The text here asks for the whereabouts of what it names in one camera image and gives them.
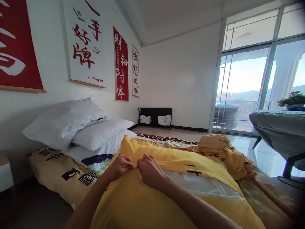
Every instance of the person's hand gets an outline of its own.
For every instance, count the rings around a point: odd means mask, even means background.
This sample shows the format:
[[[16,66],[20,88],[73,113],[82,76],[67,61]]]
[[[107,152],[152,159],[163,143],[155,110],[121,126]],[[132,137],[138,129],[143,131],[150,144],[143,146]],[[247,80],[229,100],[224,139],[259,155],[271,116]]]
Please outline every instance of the person's hand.
[[[108,184],[119,179],[127,170],[133,169],[129,156],[118,156],[108,169],[102,174]]]
[[[138,160],[138,166],[142,181],[148,186],[163,192],[166,184],[171,180],[160,168],[156,159],[153,156],[146,154],[143,155],[142,159]]]

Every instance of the chair leg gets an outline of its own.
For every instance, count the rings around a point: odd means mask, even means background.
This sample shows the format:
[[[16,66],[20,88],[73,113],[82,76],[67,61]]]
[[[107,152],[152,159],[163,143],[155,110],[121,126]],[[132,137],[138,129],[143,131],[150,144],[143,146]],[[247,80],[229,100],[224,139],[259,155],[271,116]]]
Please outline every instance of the chair leg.
[[[298,154],[298,155],[295,155],[295,156],[292,156],[292,157],[288,158],[287,161],[286,161],[285,168],[284,168],[283,177],[290,178],[293,164],[296,161],[304,159],[304,158],[305,158],[305,153],[301,153],[301,154]]]
[[[261,141],[261,136],[258,136],[258,138],[257,138],[256,142],[254,143],[254,146],[253,146],[252,149],[255,149],[255,147],[258,145],[258,143],[260,143],[260,141]]]

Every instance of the mountain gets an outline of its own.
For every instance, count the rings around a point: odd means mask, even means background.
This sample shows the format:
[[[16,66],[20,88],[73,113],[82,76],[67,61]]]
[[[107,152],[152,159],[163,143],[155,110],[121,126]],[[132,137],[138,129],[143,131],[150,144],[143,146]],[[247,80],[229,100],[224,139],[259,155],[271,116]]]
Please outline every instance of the mountain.
[[[305,84],[304,85],[300,85],[300,86],[296,86],[292,88],[292,91],[300,91],[303,94],[305,94]],[[267,90],[267,95],[266,97],[269,98],[271,93],[271,89]],[[245,98],[257,98],[260,94],[260,91],[248,91],[248,92],[241,92],[241,93],[232,93],[231,94],[231,100],[235,100],[235,99],[245,99]]]

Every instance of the pillow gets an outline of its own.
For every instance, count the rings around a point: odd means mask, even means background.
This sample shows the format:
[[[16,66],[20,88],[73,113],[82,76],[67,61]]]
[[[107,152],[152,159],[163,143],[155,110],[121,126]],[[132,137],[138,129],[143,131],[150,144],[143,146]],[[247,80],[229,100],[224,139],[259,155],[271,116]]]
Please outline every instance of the pillow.
[[[134,122],[125,119],[109,119],[78,131],[72,139],[72,143],[95,151],[113,135],[131,127]]]
[[[203,193],[196,195],[242,228],[265,229],[238,184],[217,158],[160,148],[147,142],[129,139],[128,136],[125,136],[121,143],[121,153],[128,155],[135,167],[137,160],[146,153],[152,155],[162,169],[189,174],[194,179],[209,177],[222,182],[239,193],[241,199],[213,197]],[[147,225],[151,228],[196,228],[174,201],[144,184],[137,169],[129,170],[121,178],[110,183],[101,198],[90,228],[147,228]]]
[[[107,158],[112,157],[112,154],[119,150],[124,135],[134,138],[137,134],[126,129],[110,137],[98,150],[90,151],[85,147],[75,145],[70,146],[64,154],[82,166],[98,171]]]
[[[85,126],[101,122],[109,115],[90,97],[55,105],[37,117],[22,133],[53,149],[66,151],[73,136]]]

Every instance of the pillowcase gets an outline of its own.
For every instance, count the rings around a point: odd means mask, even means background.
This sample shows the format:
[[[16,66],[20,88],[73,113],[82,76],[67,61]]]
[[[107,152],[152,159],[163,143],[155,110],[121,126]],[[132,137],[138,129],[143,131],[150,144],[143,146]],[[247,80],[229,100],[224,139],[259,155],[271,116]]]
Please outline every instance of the pillowcase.
[[[53,149],[66,151],[73,136],[85,126],[101,122],[109,115],[90,97],[55,105],[37,117],[22,133]]]
[[[125,119],[109,119],[78,131],[72,139],[72,143],[95,151],[122,130],[131,127],[134,122]]]
[[[75,145],[70,146],[67,152],[64,152],[64,154],[71,157],[74,161],[82,166],[93,171],[98,171],[105,163],[107,158],[113,157],[112,154],[120,149],[121,141],[125,135],[128,135],[130,138],[134,138],[137,134],[126,129],[110,137],[108,141],[102,145],[102,147],[95,151],[90,151],[85,147]]]

